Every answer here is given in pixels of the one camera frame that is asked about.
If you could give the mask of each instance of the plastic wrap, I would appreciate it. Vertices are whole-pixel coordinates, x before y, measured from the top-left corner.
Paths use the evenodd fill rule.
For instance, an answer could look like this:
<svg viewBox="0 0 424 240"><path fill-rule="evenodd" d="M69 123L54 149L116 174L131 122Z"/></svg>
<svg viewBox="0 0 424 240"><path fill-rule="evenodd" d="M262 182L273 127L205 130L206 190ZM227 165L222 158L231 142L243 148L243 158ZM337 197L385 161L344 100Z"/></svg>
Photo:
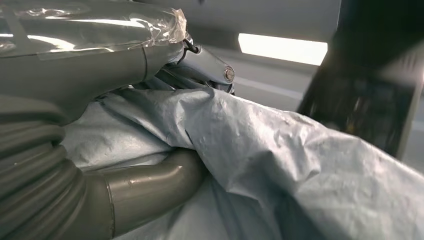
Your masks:
<svg viewBox="0 0 424 240"><path fill-rule="evenodd" d="M0 6L0 43L16 43L0 57L38 54L42 59L163 46L186 37L178 9L129 1L26 1Z"/></svg>

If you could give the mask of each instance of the screw head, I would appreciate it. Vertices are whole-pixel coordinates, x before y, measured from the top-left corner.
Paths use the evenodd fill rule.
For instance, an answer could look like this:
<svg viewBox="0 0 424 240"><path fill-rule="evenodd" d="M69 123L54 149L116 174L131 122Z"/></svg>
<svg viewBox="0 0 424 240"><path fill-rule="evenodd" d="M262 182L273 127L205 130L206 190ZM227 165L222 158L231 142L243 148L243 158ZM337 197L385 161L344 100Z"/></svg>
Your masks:
<svg viewBox="0 0 424 240"><path fill-rule="evenodd" d="M234 81L235 75L236 74L234 73L234 69L232 67L228 66L225 68L224 77L228 82L232 83Z"/></svg>

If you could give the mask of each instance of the crumpled tarp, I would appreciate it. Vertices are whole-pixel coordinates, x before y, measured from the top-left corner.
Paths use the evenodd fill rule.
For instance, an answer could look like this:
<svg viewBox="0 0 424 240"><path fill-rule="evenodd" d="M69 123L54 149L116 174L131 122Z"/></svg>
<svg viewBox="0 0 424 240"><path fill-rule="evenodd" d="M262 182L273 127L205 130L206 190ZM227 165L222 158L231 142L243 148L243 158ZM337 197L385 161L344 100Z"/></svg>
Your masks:
<svg viewBox="0 0 424 240"><path fill-rule="evenodd" d="M210 88L127 89L63 144L82 169L195 149L211 173L184 206L119 240L424 239L424 178L357 137Z"/></svg>

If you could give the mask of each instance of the gray pipe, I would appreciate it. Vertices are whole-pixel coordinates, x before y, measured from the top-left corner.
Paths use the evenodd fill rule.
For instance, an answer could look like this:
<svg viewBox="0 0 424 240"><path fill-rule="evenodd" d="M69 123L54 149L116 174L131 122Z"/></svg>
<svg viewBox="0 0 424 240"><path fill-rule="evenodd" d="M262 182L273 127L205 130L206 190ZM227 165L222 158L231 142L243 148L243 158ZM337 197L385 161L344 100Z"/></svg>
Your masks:
<svg viewBox="0 0 424 240"><path fill-rule="evenodd" d="M112 239L183 204L207 173L182 148L158 165L82 173L58 145L61 127L9 121L16 110L0 111L0 239Z"/></svg>

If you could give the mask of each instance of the ceiling light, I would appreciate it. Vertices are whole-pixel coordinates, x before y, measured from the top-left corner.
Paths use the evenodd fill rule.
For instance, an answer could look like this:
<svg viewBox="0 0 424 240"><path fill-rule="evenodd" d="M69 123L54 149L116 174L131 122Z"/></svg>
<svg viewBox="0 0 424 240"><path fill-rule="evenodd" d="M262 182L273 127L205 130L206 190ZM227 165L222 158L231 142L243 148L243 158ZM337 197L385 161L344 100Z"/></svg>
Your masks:
<svg viewBox="0 0 424 240"><path fill-rule="evenodd" d="M327 53L327 43L318 41L240 33L238 42L245 54L317 66Z"/></svg>

